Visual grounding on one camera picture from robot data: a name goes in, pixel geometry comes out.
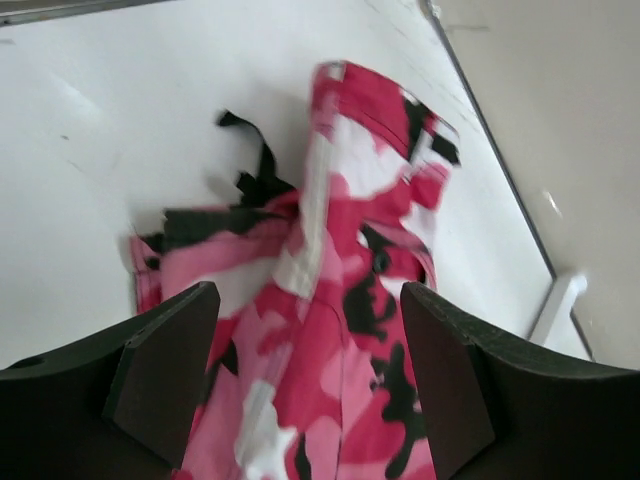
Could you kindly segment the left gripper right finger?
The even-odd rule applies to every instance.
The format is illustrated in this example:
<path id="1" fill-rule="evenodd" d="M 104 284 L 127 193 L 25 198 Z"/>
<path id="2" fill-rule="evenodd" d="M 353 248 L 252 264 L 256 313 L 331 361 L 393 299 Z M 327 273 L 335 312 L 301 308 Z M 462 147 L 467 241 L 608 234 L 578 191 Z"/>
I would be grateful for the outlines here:
<path id="1" fill-rule="evenodd" d="M 554 352 L 419 283 L 401 291 L 440 479 L 635 479 L 639 374 Z"/>

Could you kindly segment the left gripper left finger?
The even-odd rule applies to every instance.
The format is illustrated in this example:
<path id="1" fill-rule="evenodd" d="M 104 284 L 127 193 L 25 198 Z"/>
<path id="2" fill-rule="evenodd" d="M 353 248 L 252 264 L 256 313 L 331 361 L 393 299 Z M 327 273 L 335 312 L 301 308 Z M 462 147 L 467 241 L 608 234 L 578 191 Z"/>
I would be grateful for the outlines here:
<path id="1" fill-rule="evenodd" d="M 198 283 L 1 372 L 4 479 L 169 479 L 182 464 L 220 296 Z"/>

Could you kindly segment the pink camouflage trousers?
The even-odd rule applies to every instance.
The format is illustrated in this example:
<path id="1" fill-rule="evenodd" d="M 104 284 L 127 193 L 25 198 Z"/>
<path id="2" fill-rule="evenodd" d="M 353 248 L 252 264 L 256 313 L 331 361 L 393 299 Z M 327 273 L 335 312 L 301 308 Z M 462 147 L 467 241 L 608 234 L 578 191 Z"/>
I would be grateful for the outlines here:
<path id="1" fill-rule="evenodd" d="M 269 148 L 225 207 L 129 241 L 146 312 L 199 282 L 221 303 L 177 479 L 432 479 L 400 307 L 436 285 L 455 129 L 364 66 L 319 65 L 305 180 Z"/>

